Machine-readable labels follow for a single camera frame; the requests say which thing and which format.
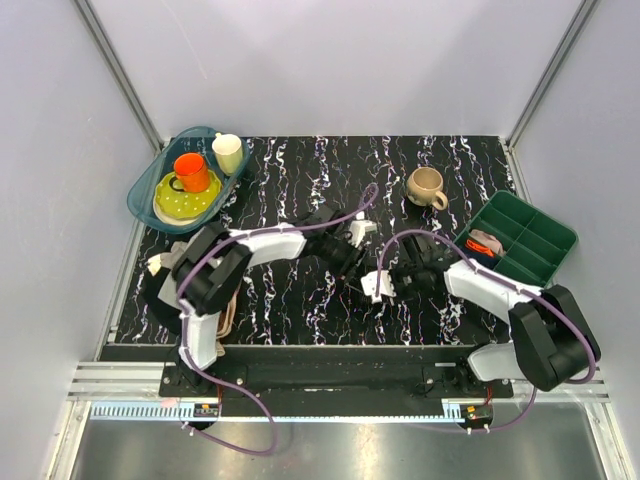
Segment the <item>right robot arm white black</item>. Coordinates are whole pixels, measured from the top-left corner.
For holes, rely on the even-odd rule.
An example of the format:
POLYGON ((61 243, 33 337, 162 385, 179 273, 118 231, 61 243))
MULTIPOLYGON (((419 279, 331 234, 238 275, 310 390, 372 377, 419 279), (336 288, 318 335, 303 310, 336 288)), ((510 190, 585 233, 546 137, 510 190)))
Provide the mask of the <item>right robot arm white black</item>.
POLYGON ((506 343, 475 348, 454 371, 454 384, 476 396, 494 380, 526 380, 549 392, 593 379, 601 352, 571 291, 542 288, 500 274, 480 254, 434 232, 410 229, 384 245, 371 298, 444 290, 475 304, 509 328, 506 343))

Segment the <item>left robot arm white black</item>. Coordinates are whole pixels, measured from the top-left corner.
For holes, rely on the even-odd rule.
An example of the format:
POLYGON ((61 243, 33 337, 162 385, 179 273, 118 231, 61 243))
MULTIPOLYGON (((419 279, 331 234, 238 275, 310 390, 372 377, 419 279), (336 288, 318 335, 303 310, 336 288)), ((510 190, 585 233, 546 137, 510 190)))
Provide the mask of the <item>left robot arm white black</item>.
POLYGON ((215 386, 220 317, 245 271, 280 260, 316 257, 335 278, 349 281, 365 257, 364 239, 377 230, 363 212, 343 215, 323 206, 292 223, 254 230, 204 227, 171 268, 181 310, 181 384, 196 396, 215 386))

